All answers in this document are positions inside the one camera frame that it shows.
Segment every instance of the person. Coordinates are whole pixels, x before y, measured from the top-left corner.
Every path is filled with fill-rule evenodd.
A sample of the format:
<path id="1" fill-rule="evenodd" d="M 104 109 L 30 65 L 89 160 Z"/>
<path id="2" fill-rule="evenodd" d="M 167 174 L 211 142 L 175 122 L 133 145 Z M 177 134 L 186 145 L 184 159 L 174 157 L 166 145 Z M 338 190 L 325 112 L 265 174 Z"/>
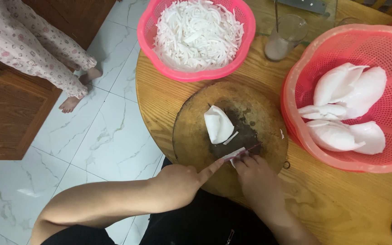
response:
<path id="1" fill-rule="evenodd" d="M 102 76 L 95 58 L 21 0 L 0 0 L 0 61 L 65 91 L 63 113 L 72 112 L 87 94 L 85 85 Z M 78 79 L 66 66 L 87 73 Z"/>
<path id="2" fill-rule="evenodd" d="M 244 197 L 253 211 L 199 189 L 223 164 L 199 173 L 166 158 L 156 177 L 83 184 L 57 194 L 40 213 L 31 245 L 113 245 L 105 228 L 151 214 L 140 242 L 153 244 L 280 244 L 320 242 L 286 210 L 280 178 L 255 155 L 235 159 Z"/>

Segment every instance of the hand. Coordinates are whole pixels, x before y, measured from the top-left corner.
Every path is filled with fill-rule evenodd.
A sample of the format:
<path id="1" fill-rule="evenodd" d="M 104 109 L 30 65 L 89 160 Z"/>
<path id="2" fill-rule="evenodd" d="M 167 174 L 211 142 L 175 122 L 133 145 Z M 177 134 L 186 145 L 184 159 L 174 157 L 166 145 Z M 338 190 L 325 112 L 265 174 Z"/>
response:
<path id="1" fill-rule="evenodd" d="M 287 211 L 280 178 L 260 156 L 234 159 L 244 197 L 264 222 L 277 222 Z"/>
<path id="2" fill-rule="evenodd" d="M 164 167 L 156 177 L 149 179 L 151 194 L 155 197 L 154 213 L 182 208 L 191 201 L 199 188 L 222 166 L 218 159 L 199 173 L 193 166 L 172 164 Z"/>

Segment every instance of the cabinet door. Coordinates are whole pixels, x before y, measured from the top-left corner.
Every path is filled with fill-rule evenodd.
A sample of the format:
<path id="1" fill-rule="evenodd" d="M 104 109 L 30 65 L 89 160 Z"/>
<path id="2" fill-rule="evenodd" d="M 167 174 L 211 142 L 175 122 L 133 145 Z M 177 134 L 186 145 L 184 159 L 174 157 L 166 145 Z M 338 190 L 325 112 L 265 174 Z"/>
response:
<path id="1" fill-rule="evenodd" d="M 0 62 L 0 159 L 20 160 L 58 99 L 49 81 Z"/>
<path id="2" fill-rule="evenodd" d="M 116 0 L 23 0 L 23 2 L 87 50 Z"/>

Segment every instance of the glass cup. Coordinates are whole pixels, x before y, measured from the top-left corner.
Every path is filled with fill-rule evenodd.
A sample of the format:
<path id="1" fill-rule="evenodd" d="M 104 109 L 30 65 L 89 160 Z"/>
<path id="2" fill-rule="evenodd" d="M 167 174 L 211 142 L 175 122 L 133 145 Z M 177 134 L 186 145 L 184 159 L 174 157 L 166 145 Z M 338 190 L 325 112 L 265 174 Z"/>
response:
<path id="1" fill-rule="evenodd" d="M 350 24 L 365 24 L 365 22 L 358 18 L 347 17 L 342 19 L 336 26 L 350 25 Z"/>
<path id="2" fill-rule="evenodd" d="M 308 24 L 297 15 L 284 15 L 278 24 L 278 31 L 275 25 L 264 48 L 266 58 L 273 62 L 284 59 L 308 34 Z"/>

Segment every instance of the white marble tile floor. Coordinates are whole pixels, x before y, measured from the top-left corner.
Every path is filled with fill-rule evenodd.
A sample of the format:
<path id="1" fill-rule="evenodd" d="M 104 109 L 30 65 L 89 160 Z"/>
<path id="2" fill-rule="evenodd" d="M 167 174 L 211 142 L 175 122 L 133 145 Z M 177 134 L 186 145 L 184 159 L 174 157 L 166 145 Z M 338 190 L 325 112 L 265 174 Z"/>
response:
<path id="1" fill-rule="evenodd" d="M 63 93 L 19 161 L 0 161 L 0 245 L 28 245 L 40 211 L 58 193 L 85 183 L 156 176 L 164 155 L 140 115 L 135 67 L 137 24 L 148 0 L 116 2 L 88 52 L 104 75 L 72 113 L 58 106 Z M 149 215 L 106 230 L 118 245 L 139 244 Z"/>

